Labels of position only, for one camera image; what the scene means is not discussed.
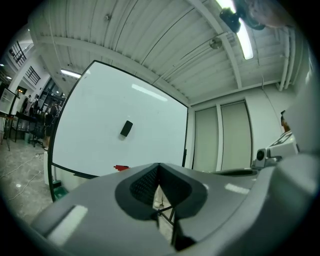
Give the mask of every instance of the ceiling light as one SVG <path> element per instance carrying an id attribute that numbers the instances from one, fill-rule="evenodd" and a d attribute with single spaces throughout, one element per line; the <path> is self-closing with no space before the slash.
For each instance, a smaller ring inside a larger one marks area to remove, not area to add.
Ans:
<path id="1" fill-rule="evenodd" d="M 233 1 L 231 0 L 216 0 L 216 2 L 221 6 L 221 8 L 230 8 L 233 13 L 236 12 L 236 8 L 234 6 Z M 238 39 L 241 44 L 242 52 L 244 55 L 244 58 L 246 60 L 252 59 L 254 57 L 254 53 L 252 51 L 250 38 L 245 26 L 245 23 L 242 19 L 239 19 L 240 22 L 240 30 L 236 35 L 238 36 Z"/>
<path id="2" fill-rule="evenodd" d="M 221 8 L 230 8 L 233 13 L 236 12 L 234 2 L 232 0 L 216 0 L 216 2 L 221 6 Z"/>
<path id="3" fill-rule="evenodd" d="M 241 24 L 240 30 L 236 35 L 238 36 L 238 39 L 241 44 L 242 52 L 244 55 L 244 58 L 246 60 L 252 59 L 254 57 L 254 53 L 252 51 L 251 43 L 250 43 L 250 38 L 245 26 L 245 23 L 242 19 L 239 19 L 239 22 Z"/>
<path id="4" fill-rule="evenodd" d="M 81 77 L 80 74 L 72 72 L 72 71 L 68 71 L 68 70 L 65 70 L 65 69 L 61 69 L 61 72 L 63 74 L 65 74 L 65 75 L 72 76 L 72 77 L 75 77 L 75 78 L 80 78 Z"/>

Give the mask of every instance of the ceiling beam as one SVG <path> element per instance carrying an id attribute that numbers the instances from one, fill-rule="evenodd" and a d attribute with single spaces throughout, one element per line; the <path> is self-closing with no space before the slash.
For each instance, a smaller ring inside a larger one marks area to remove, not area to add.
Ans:
<path id="1" fill-rule="evenodd" d="M 161 78 L 159 75 L 157 75 L 150 69 L 134 61 L 133 59 L 122 55 L 119 52 L 105 48 L 95 43 L 86 42 L 86 41 L 73 39 L 73 38 L 54 36 L 53 39 L 56 45 L 67 46 L 67 47 L 81 49 L 83 51 L 88 51 L 88 52 L 97 54 L 99 56 L 106 57 L 130 69 L 133 69 L 139 74 L 148 78 L 151 81 L 151 84 L 157 87 L 158 89 L 164 91 L 165 93 L 169 94 L 173 98 L 189 106 L 188 98 L 185 97 L 176 88 L 174 88 L 171 84 L 169 84 L 167 81 L 165 81 L 163 78 Z M 50 36 L 39 36 L 37 38 L 37 41 L 38 43 L 43 43 L 43 44 L 53 43 L 53 40 Z"/>
<path id="2" fill-rule="evenodd" d="M 224 34 L 224 31 L 216 18 L 213 16 L 213 14 L 205 7 L 205 5 L 200 0 L 187 0 L 191 5 L 194 6 L 194 8 L 206 19 L 206 21 L 210 24 L 210 26 L 215 30 L 215 32 L 220 35 L 219 38 L 222 41 L 223 47 L 226 51 L 226 54 L 231 62 L 231 66 L 233 68 L 233 73 L 235 76 L 236 84 L 238 89 L 242 88 L 242 82 L 240 77 L 240 72 L 238 68 L 238 63 L 234 54 L 234 51 L 232 50 L 232 47 L 230 45 L 230 42 L 227 39 L 226 34 Z"/>
<path id="3" fill-rule="evenodd" d="M 280 82 L 280 79 L 278 79 L 278 80 L 270 80 L 270 81 L 264 82 L 263 86 L 276 84 L 276 83 L 279 83 L 279 82 Z M 215 92 L 211 92 L 211 93 L 207 93 L 205 96 L 203 96 L 203 95 L 202 96 L 197 96 L 196 98 L 191 98 L 190 99 L 190 105 L 192 107 L 194 107 L 194 105 L 196 105 L 196 104 L 204 103 L 204 102 L 211 101 L 213 99 L 216 99 L 216 98 L 219 98 L 219 97 L 222 97 L 222 96 L 231 95 L 231 94 L 234 94 L 234 93 L 238 93 L 238 92 L 241 92 L 241 91 L 244 91 L 244 90 L 248 90 L 248 89 L 252 89 L 252 88 L 256 88 L 256 87 L 261 87 L 262 88 L 262 83 L 260 82 L 260 83 L 256 83 L 256 84 L 253 84 L 253 85 L 250 85 L 250 86 L 246 86 L 246 87 L 240 88 L 240 89 L 229 90 L 227 92 L 220 93 L 220 94 L 217 94 Z"/>

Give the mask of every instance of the fluorescent light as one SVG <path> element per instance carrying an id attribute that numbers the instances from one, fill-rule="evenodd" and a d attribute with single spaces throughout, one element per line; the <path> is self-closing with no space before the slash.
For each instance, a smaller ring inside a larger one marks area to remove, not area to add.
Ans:
<path id="1" fill-rule="evenodd" d="M 221 8 L 230 8 L 232 12 L 236 12 L 235 6 L 233 1 L 231 0 L 216 0 L 216 2 L 221 6 Z M 238 39 L 241 44 L 242 52 L 244 55 L 244 58 L 246 60 L 252 59 L 254 57 L 254 53 L 252 51 L 250 38 L 245 26 L 245 23 L 242 19 L 239 19 L 240 22 L 240 30 L 236 35 L 238 36 Z"/>
<path id="2" fill-rule="evenodd" d="M 68 71 L 68 70 L 65 70 L 65 69 L 61 69 L 61 72 L 65 75 L 68 75 L 68 76 L 72 76 L 72 77 L 75 77 L 75 78 L 80 78 L 81 75 L 78 74 L 78 73 L 74 73 L 72 71 Z"/>
<path id="3" fill-rule="evenodd" d="M 162 96 L 160 96 L 159 94 L 156 94 L 155 92 L 150 91 L 150 90 L 148 90 L 148 89 L 146 89 L 146 88 L 143 88 L 143 87 L 141 87 L 141 86 L 139 86 L 139 85 L 133 84 L 133 85 L 132 85 L 132 88 L 133 88 L 133 89 L 136 89 L 136 90 L 139 91 L 139 92 L 148 94 L 148 95 L 150 95 L 150 96 L 152 96 L 152 97 L 154 97 L 154 98 L 156 98 L 156 99 L 158 99 L 158 100 L 160 100 L 160 101 L 163 101 L 163 102 L 168 101 L 167 98 L 162 97 Z"/>
<path id="4" fill-rule="evenodd" d="M 252 59 L 254 57 L 254 53 L 252 51 L 250 38 L 245 26 L 245 23 L 242 19 L 239 19 L 241 27 L 238 33 L 236 35 L 238 36 L 238 39 L 241 44 L 242 52 L 244 55 L 244 58 L 246 60 Z"/>
<path id="5" fill-rule="evenodd" d="M 221 6 L 221 8 L 230 8 L 233 13 L 236 12 L 234 2 L 231 0 L 216 0 L 216 2 Z"/>

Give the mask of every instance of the floor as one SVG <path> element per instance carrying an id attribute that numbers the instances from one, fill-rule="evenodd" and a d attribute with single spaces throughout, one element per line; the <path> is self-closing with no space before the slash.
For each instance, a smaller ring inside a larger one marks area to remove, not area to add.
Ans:
<path id="1" fill-rule="evenodd" d="M 0 145 L 2 196 L 9 209 L 28 224 L 52 204 L 49 186 L 44 181 L 43 152 L 39 144 L 33 147 L 23 139 L 18 139 L 16 143 L 10 141 L 10 151 L 5 140 Z"/>

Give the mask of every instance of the whiteboard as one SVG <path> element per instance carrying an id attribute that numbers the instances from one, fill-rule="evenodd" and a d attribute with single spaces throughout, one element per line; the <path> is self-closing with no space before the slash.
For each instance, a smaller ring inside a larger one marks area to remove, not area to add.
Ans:
<path id="1" fill-rule="evenodd" d="M 52 163 L 63 168 L 103 176 L 118 172 L 115 165 L 182 164 L 187 107 L 104 63 L 81 76 L 59 118 Z M 127 120 L 133 126 L 124 137 Z"/>

